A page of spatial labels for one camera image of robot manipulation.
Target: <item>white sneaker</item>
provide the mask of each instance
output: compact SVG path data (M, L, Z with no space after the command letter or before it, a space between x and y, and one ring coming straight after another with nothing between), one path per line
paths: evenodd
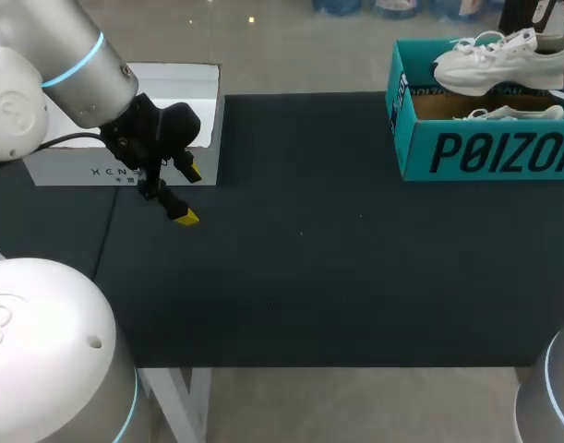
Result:
M500 40L476 44L488 35L497 35ZM440 55L432 67L441 86L462 95L485 95L504 81L535 90L562 90L564 34L537 34L529 28L505 37L489 30L476 39L456 41L454 49Z
M562 120L564 118L564 109L562 106L555 104L545 111L517 111L509 106L503 106L493 112L486 109L476 109L462 119L454 118L454 120Z

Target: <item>white box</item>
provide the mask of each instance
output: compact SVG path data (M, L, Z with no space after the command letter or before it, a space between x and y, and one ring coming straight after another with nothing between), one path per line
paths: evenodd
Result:
M220 95L220 67L216 65L131 63L139 80L138 93L146 93L159 108L185 102L201 120L191 152L201 172L196 186L216 185L224 100ZM76 126L51 100L45 141L85 130ZM87 132L99 134L99 129ZM93 138L77 138L23 159L36 186L134 186L138 171L128 170ZM173 162L162 167L161 177L171 186L189 186Z

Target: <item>black cable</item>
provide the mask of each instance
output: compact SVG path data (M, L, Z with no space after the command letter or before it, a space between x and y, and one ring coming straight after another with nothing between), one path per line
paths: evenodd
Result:
M73 140L75 138L95 138L95 139L101 141L102 143L105 143L105 140L103 140L103 138L99 134L93 134L91 132L76 132L74 134L68 134L67 136L62 136L62 137L59 137L59 138L55 138L54 140L46 141L45 143L42 143L34 152L39 152L40 150L45 150L45 149L50 148L54 145L57 145L58 143L64 143L65 141ZM8 166L11 163L13 163L13 162L12 161L10 161L10 162L0 162L0 168L2 168L4 166Z
M101 240L101 248L99 250L99 255L95 260L95 267L93 268L93 275L91 279L93 281L97 280L97 272L99 272L99 267L101 265L101 260L103 258L103 253L105 252L105 243L107 243L107 238L109 237L109 231L112 227L112 222L114 221L115 204L117 203L117 195L119 194L119 186L114 187L114 197L112 199L112 205L109 208L109 216L107 217L107 223L105 224L105 231Z

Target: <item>blue led ring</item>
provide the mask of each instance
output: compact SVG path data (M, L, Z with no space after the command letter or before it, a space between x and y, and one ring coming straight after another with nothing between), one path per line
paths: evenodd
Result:
M84 65L86 65L89 62L91 58L93 58L93 56L97 53L97 51L99 51L99 48L101 48L104 39L105 37L103 36L103 33L101 33L99 35L99 40L95 43L95 46L93 46L93 48L89 51L89 53L85 55L85 58L79 61L76 65L72 66L61 76L58 76L53 80L46 81L45 83L43 83L42 88L51 88L52 86L57 85L58 83L62 83L67 78L70 78L71 76L75 75Z

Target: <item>robotic arm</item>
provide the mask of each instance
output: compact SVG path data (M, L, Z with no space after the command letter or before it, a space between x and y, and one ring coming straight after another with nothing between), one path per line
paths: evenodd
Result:
M98 127L115 158L139 169L138 189L171 220L198 219L160 178L163 160L195 183L186 147L200 122L185 103L160 110L76 0L0 0L0 162L37 150L47 132L43 94L83 128Z

